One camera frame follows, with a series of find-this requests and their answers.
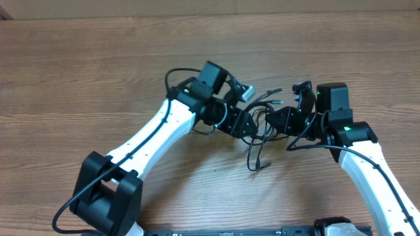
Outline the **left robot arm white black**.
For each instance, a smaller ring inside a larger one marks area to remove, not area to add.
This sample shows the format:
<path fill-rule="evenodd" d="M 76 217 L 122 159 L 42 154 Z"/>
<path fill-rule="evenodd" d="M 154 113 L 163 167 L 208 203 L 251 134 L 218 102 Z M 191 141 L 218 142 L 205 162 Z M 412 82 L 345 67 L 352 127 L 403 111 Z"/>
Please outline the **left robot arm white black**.
<path fill-rule="evenodd" d="M 143 183 L 169 148 L 199 121 L 235 138 L 256 133 L 250 114 L 236 106 L 250 101 L 253 86 L 210 61 L 196 73 L 166 87 L 162 106 L 132 138 L 107 155 L 94 151 L 85 158 L 66 204 L 91 226 L 79 234 L 144 235 L 137 222 Z"/>

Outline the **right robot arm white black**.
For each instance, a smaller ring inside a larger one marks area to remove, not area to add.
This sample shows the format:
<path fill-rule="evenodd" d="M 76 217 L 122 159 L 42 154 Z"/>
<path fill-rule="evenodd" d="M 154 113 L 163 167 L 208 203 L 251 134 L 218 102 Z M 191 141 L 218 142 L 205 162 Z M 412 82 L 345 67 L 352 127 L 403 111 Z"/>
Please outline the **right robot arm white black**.
<path fill-rule="evenodd" d="M 266 116 L 279 133 L 294 137 L 288 151 L 327 149 L 349 175 L 364 200 L 379 235 L 418 235 L 419 210 L 387 165 L 378 137 L 364 121 L 353 119 L 345 83 L 312 88 L 293 85 L 297 107 Z"/>

